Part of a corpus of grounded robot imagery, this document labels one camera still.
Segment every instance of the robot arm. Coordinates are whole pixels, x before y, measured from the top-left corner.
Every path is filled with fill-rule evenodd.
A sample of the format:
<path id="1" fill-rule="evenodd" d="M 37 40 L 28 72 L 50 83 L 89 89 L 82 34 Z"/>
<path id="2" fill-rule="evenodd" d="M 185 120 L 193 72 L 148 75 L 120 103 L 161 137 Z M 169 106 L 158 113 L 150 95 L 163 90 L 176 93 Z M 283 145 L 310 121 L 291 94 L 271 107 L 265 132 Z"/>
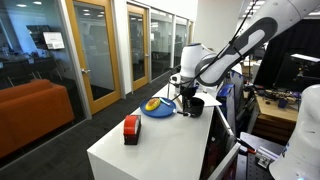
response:
<path id="1" fill-rule="evenodd" d="M 204 86 L 219 85 L 226 73 L 250 50 L 290 28 L 319 5 L 319 0 L 266 1 L 251 19 L 252 25 L 231 44 L 228 44 L 218 56 L 204 51 L 201 44 L 185 47 L 181 56 L 181 79 L 188 81 L 196 77 L 197 81 Z M 193 56 L 189 54 L 195 51 L 199 55 L 205 55 L 192 59 Z"/>

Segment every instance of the orange couch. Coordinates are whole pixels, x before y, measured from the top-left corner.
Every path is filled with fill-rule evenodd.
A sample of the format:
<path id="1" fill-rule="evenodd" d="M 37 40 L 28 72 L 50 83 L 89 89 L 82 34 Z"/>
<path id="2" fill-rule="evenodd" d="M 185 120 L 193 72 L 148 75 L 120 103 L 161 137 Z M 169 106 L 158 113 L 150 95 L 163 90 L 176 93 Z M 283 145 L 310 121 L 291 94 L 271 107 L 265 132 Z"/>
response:
<path id="1" fill-rule="evenodd" d="M 73 119 L 64 86 L 36 80 L 0 90 L 0 158 Z"/>

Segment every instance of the door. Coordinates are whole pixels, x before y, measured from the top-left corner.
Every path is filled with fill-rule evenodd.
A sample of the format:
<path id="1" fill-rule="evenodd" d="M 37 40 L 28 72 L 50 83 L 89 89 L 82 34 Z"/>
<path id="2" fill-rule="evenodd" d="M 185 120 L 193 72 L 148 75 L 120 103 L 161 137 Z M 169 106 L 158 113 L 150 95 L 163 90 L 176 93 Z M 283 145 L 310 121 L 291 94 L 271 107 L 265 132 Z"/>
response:
<path id="1" fill-rule="evenodd" d="M 147 9 L 128 4 L 133 90 L 148 83 Z"/>
<path id="2" fill-rule="evenodd" d="M 121 96 L 110 1 L 66 1 L 91 114 Z"/>

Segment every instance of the door handle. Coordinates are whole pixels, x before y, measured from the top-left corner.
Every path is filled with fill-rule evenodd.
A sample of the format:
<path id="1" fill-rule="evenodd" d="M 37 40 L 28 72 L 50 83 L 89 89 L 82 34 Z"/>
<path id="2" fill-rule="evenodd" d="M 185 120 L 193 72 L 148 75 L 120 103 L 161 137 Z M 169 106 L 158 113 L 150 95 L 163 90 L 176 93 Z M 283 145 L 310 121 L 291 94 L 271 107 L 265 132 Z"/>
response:
<path id="1" fill-rule="evenodd" d="M 91 71 L 90 69 L 81 68 L 82 74 L 88 74 L 90 71 Z"/>

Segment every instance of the blue plate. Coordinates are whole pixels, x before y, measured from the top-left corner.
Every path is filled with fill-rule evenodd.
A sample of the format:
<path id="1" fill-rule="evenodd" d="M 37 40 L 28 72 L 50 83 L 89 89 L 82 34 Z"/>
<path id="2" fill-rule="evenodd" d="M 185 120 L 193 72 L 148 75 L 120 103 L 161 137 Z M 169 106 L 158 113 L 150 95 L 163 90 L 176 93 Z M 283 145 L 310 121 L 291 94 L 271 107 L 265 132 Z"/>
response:
<path id="1" fill-rule="evenodd" d="M 153 118 L 165 118 L 165 117 L 170 116 L 173 113 L 173 110 L 176 109 L 176 104 L 173 101 L 171 101 L 170 99 L 168 99 L 168 98 L 164 98 L 164 97 L 161 97 L 161 98 L 163 100 L 165 100 L 166 102 L 170 103 L 171 106 L 168 106 L 168 105 L 164 104 L 163 102 L 160 102 L 160 105 L 155 110 L 147 111 L 146 110 L 146 104 L 151 99 L 151 98 L 149 98 L 149 99 L 143 100 L 140 103 L 141 111 L 145 115 L 153 117 Z"/>

